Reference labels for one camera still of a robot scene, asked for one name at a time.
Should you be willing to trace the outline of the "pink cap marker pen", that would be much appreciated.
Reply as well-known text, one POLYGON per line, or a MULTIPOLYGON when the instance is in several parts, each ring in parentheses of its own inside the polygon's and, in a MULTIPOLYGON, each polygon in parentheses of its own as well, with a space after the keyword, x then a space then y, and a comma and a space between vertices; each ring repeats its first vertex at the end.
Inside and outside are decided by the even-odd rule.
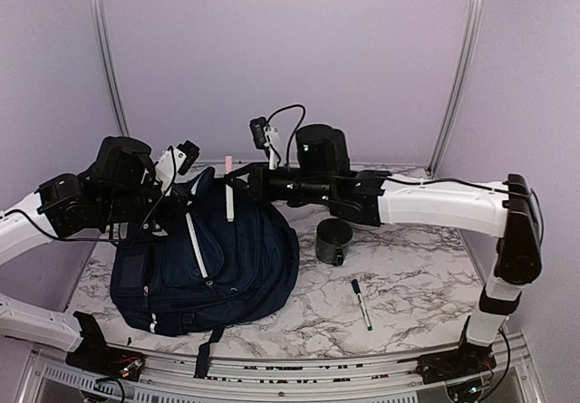
MULTIPOLYGON (((229 174, 232 171, 233 159, 231 156, 225 157, 225 173, 229 174)), ((226 215, 227 221, 233 222, 235 220, 235 203, 234 203, 234 190, 231 186, 226 185, 226 215)))

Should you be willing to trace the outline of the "blue cap marker pen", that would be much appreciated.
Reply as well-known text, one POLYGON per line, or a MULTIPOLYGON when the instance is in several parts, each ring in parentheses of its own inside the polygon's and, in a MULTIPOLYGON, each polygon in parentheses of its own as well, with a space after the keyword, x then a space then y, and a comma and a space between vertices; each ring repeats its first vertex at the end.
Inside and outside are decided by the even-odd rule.
POLYGON ((362 318, 365 324, 365 327, 367 329, 367 331, 372 331, 372 322, 368 313, 368 310, 366 308, 364 299, 363 299, 363 294, 359 285, 359 282, 356 279, 352 279, 351 281, 351 286, 353 288, 353 292, 357 298, 357 301, 359 303, 359 307, 362 313, 362 318))

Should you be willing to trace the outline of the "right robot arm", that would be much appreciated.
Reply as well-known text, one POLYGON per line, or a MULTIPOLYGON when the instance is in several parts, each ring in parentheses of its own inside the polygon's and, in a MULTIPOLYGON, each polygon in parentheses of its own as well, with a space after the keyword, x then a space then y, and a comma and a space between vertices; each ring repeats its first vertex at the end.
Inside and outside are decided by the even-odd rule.
POLYGON ((254 201, 285 201, 294 206, 326 206, 331 215, 358 225, 435 225, 495 237, 497 260, 479 305, 449 354, 449 366, 467 374, 484 359, 484 348, 518 307, 521 293, 540 275, 542 219, 525 179, 511 174, 502 182, 470 183, 456 178, 415 179, 388 171, 350 166, 344 133, 314 124, 293 132, 298 165, 281 165, 274 131, 252 120, 255 146, 268 160, 231 170, 229 186, 254 201))

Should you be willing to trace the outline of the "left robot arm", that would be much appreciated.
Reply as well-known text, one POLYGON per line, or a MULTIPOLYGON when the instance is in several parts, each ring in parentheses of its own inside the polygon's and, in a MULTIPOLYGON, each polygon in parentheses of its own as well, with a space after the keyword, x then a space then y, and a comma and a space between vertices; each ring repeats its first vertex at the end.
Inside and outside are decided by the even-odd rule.
POLYGON ((175 184, 199 155, 187 140, 157 160, 148 144, 129 137, 103 139, 95 161, 82 173, 61 174, 40 185, 1 214, 1 262, 51 242, 78 243, 85 230, 127 233, 109 236, 115 246, 134 245, 139 235, 166 234, 178 202, 175 184))

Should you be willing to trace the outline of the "navy blue student backpack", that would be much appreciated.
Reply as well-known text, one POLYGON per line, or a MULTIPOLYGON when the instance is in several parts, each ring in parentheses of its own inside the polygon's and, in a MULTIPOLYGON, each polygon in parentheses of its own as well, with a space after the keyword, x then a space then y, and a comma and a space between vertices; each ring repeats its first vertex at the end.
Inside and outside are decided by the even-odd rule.
POLYGON ((227 186, 212 167, 175 189, 186 205, 172 214, 166 235, 141 233, 117 249, 110 297, 132 328, 168 337, 210 332, 194 373, 204 378, 225 328, 285 306, 298 276, 299 242, 269 203, 235 197, 228 221, 227 186))

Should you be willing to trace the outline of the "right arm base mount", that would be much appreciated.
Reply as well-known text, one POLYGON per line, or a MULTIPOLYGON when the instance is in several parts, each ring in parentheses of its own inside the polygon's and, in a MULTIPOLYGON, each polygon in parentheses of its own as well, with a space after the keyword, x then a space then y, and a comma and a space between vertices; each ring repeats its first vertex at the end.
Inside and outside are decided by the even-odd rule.
POLYGON ((491 372, 496 366, 492 347, 468 342, 464 331, 457 348, 419 356, 414 372, 424 384, 431 384, 491 372))

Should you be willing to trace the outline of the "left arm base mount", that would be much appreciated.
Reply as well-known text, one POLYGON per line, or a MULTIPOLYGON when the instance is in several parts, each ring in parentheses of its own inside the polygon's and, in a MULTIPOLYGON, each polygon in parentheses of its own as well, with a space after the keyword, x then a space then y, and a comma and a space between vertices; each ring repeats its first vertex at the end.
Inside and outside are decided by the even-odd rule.
POLYGON ((144 354, 109 346, 92 315, 75 312, 72 316, 80 323, 82 340, 75 351, 67 353, 67 365, 106 377, 133 382, 139 380, 145 362, 144 354))

